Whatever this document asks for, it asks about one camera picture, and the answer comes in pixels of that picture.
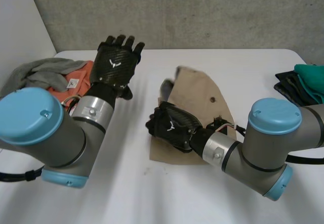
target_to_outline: white table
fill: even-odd
[[[65,51],[56,57],[93,60],[96,51]],[[118,100],[87,185],[71,189],[41,179],[0,184],[0,223],[324,223],[324,166],[290,164],[286,192],[272,202],[209,165],[177,166],[149,160],[145,128],[159,86],[178,65],[206,72],[220,88],[234,120],[246,126],[252,104],[283,98],[275,73],[303,60],[289,50],[145,50],[130,87]],[[323,157],[324,149],[298,153]],[[3,150],[0,170],[40,167],[31,157]]]

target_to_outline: orange fabric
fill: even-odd
[[[93,67],[93,61],[88,61],[84,67],[79,70],[72,71],[71,73],[65,76],[66,80],[69,82],[70,79],[79,79],[79,82],[76,85],[76,88],[69,88],[65,92],[55,91],[52,87],[48,91],[55,96],[60,102],[63,102],[67,97],[72,95],[83,96],[88,89],[90,88],[90,72]]]

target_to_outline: green cloth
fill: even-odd
[[[305,91],[318,103],[322,104],[324,102],[324,97],[320,93],[317,93],[316,91],[310,89],[304,82],[303,79],[298,75],[299,81],[302,84]]]
[[[324,66],[295,65],[295,72],[307,93],[324,103]]]

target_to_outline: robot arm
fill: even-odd
[[[171,114],[176,109],[178,114]],[[292,168],[285,164],[288,153],[323,146],[322,105],[297,108],[285,100],[261,99],[249,113],[244,143],[202,128],[196,118],[197,127],[192,130],[189,120],[184,120],[192,117],[163,102],[146,127],[179,150],[194,150],[204,161],[273,201],[279,199],[292,176]]]
[[[24,88],[0,101],[0,147],[29,154],[45,164],[42,179],[82,188],[113,115],[116,98],[129,100],[128,87],[144,43],[109,36],[99,45],[90,75],[91,88],[72,117],[41,88]]]

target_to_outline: gray concrete wall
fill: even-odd
[[[285,48],[324,62],[324,0],[35,0],[56,50],[93,50],[107,35],[147,49]]]

